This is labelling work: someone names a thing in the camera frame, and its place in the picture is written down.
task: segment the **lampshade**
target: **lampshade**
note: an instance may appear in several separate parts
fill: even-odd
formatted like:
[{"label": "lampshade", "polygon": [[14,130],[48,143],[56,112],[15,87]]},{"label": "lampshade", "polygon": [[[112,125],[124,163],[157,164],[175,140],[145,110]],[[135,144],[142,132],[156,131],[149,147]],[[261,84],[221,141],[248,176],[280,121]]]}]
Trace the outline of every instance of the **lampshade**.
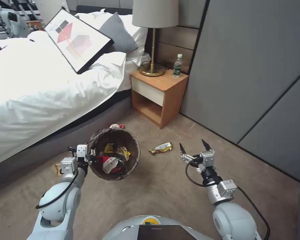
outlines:
[{"label": "lampshade", "polygon": [[132,24],[164,28],[178,25],[179,0],[134,0]]}]

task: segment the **picture frame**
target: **picture frame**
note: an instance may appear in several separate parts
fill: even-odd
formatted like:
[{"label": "picture frame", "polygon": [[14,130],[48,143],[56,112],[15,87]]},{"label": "picture frame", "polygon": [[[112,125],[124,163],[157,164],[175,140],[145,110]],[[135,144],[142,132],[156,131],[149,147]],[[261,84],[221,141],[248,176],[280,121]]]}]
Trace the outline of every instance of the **picture frame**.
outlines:
[{"label": "picture frame", "polygon": [[71,13],[60,9],[44,30],[77,74],[81,74],[114,43]]}]

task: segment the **brass lamp base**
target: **brass lamp base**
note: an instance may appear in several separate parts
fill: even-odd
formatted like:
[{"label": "brass lamp base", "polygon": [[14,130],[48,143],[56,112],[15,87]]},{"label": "brass lamp base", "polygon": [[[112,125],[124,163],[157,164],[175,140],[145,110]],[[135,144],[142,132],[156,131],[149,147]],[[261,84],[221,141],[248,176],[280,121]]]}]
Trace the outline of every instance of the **brass lamp base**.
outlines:
[{"label": "brass lamp base", "polygon": [[153,66],[151,66],[151,63],[145,63],[141,65],[138,70],[141,74],[149,77],[161,76],[166,71],[166,69],[163,66],[157,63],[154,63]]}]

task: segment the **woven wastebasket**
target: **woven wastebasket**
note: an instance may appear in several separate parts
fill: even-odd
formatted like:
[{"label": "woven wastebasket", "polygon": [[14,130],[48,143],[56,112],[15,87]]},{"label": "woven wastebasket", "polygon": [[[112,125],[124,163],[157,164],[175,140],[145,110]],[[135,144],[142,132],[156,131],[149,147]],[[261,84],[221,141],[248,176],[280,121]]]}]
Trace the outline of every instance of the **woven wastebasket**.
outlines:
[{"label": "woven wastebasket", "polygon": [[87,142],[90,149],[96,149],[97,154],[103,152],[108,143],[122,145],[131,153],[126,164],[127,171],[125,173],[105,173],[102,169],[102,163],[98,161],[93,162],[90,165],[90,168],[98,177],[108,181],[124,179],[125,177],[129,176],[138,165],[140,159],[139,142],[131,132],[122,128],[101,129],[99,132],[92,135]]}]

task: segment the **beige carpet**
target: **beige carpet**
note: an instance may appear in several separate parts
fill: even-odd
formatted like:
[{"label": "beige carpet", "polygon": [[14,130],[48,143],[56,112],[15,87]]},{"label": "beige carpet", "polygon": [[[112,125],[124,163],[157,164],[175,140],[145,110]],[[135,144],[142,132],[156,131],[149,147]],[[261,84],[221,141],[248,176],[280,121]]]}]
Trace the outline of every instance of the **beige carpet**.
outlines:
[{"label": "beige carpet", "polygon": [[[119,221],[141,214],[176,219],[213,239],[221,239],[205,189],[187,179],[179,154],[179,142],[188,153],[198,154],[203,150],[201,138],[216,149],[218,174],[224,180],[233,179],[264,214],[271,226],[270,239],[295,239],[299,183],[181,115],[162,130],[135,112],[118,123],[125,124],[138,138],[140,163],[128,178],[116,182],[88,173],[75,216],[74,239],[101,239]],[[167,141],[174,146],[171,152],[149,154],[150,148]],[[28,237],[38,214],[35,206],[42,194],[58,182],[51,167],[66,156],[70,156],[68,152],[56,156],[0,190],[0,239]],[[194,169],[190,176],[202,181]],[[253,215],[263,237],[264,223],[239,191],[234,202]]]}]

